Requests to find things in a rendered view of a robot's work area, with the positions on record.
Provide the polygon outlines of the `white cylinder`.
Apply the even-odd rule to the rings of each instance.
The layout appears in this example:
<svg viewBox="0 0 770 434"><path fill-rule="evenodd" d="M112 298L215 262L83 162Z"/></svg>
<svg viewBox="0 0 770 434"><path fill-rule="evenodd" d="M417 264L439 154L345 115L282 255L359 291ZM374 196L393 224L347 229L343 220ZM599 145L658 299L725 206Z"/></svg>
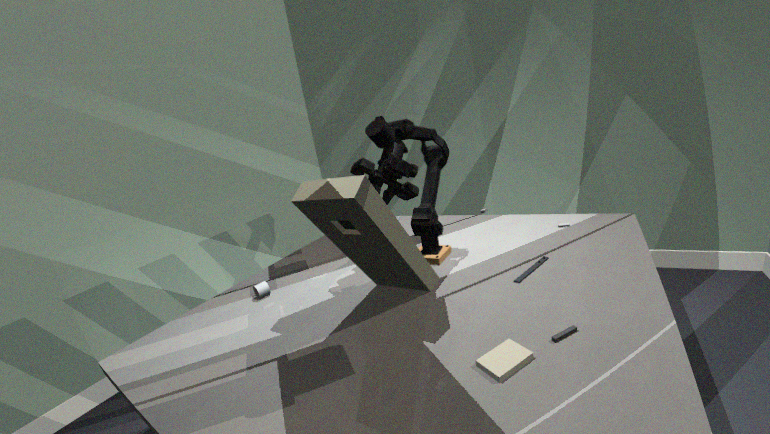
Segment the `white cylinder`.
<svg viewBox="0 0 770 434"><path fill-rule="evenodd" d="M265 295L271 293L269 285L267 282L262 282L260 284L256 284L253 286L253 291L258 299L264 297Z"/></svg>

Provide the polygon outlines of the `dark grey rectangular bar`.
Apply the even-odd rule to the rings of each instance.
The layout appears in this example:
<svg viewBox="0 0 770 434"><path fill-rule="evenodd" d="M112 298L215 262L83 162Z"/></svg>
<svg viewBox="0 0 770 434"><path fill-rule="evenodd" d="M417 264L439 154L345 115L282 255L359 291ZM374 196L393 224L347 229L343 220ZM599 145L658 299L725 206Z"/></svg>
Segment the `dark grey rectangular bar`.
<svg viewBox="0 0 770 434"><path fill-rule="evenodd" d="M557 343L557 342L561 341L562 339L568 337L569 335L574 334L575 332L577 332L577 327L572 325L571 327L569 327L569 328L559 332L558 334L553 335L552 338L551 338L551 341Z"/></svg>

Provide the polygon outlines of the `dark grey flat bar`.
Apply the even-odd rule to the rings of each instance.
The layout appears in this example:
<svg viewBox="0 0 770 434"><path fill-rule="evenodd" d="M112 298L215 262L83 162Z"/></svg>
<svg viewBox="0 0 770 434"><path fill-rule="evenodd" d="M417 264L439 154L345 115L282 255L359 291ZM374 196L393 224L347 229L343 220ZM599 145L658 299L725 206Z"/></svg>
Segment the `dark grey flat bar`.
<svg viewBox="0 0 770 434"><path fill-rule="evenodd" d="M538 267L540 267L546 260L548 260L549 257L543 256L540 260L538 260L533 266L531 266L529 269L527 269L521 276L519 276L517 279L515 279L513 282L520 283L525 277L529 276L533 273Z"/></svg>

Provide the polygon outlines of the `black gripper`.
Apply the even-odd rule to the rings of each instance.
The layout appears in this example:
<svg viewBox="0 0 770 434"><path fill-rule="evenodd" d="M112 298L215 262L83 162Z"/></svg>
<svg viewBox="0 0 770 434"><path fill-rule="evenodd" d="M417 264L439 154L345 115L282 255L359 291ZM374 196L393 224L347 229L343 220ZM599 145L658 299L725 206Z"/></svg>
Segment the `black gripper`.
<svg viewBox="0 0 770 434"><path fill-rule="evenodd" d="M371 184L374 186L376 191L380 195L381 187L383 183L388 185L387 190L383 193L383 200L388 205L391 199L397 195L397 197L403 199L403 200L409 200L414 197L417 197L419 194L419 188L415 186L414 184L410 182L406 182L404 184L401 184L397 181L399 178L399 174L392 171L388 168L388 170L383 170L383 165L386 159L390 156L390 154L394 154L396 158L401 158L400 155L394 153L394 152L384 152L381 155L381 159L378 160L379 166L378 169L375 168L375 164L366 158L362 157L359 160L357 160L355 163L353 163L350 172L356 176L358 175L364 175L364 173L368 174L368 179L371 182ZM401 158L402 159L402 158Z"/></svg>

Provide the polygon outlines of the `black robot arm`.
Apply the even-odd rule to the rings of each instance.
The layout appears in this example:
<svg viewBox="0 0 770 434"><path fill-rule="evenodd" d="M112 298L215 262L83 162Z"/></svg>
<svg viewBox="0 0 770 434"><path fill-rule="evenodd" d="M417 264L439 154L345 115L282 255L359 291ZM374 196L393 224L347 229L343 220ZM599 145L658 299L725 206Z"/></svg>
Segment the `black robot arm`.
<svg viewBox="0 0 770 434"><path fill-rule="evenodd" d="M421 151L427 164L427 172L424 182L421 204L413 209L411 227L415 236L421 236L423 255L438 255L443 246L439 246L438 236L443 235L443 225L438 220L438 214L435 210L441 168L443 168L449 157L449 148L446 141L440 137L434 129L427 129L415 126L408 119L386 122L382 116L375 117L375 120L365 128L366 135L383 152L394 152L403 157L408 149L402 140L413 139L421 140ZM437 145L426 146L425 141L433 140ZM386 159L383 170L391 169L407 178L415 177L418 173L418 166L410 164L404 159L396 158L394 154Z"/></svg>

